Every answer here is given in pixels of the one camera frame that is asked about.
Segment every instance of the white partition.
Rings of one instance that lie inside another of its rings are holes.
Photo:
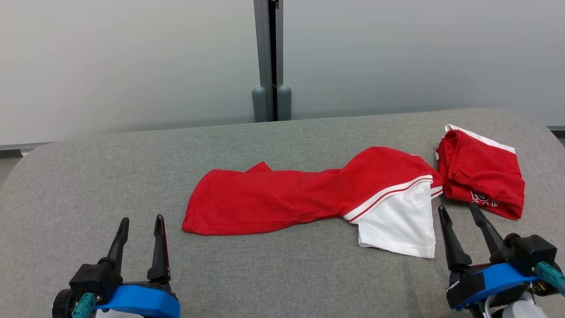
[[[259,84],[253,1],[0,1],[0,146],[253,122]]]
[[[294,119],[498,106],[565,126],[561,0],[280,1]]]

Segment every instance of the gray fabric surface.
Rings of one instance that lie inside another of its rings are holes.
[[[131,226],[122,273],[126,281],[144,279],[161,213],[182,317],[467,316],[445,300],[449,273],[437,217],[433,260],[358,247],[355,226],[338,219],[239,237],[180,230],[190,194],[211,169],[245,170],[264,160],[273,169],[317,171],[342,167],[373,145],[434,164],[446,123],[516,148],[524,217],[488,217],[503,236],[542,235],[560,249],[564,267],[565,149],[524,114],[467,109],[136,132],[49,144],[14,169],[0,192],[3,312],[50,316],[57,292],[81,264],[105,256],[124,216]],[[434,199],[434,211],[439,204]],[[447,208],[474,262],[487,262],[465,205]],[[562,316],[561,297],[538,303],[549,317]]]

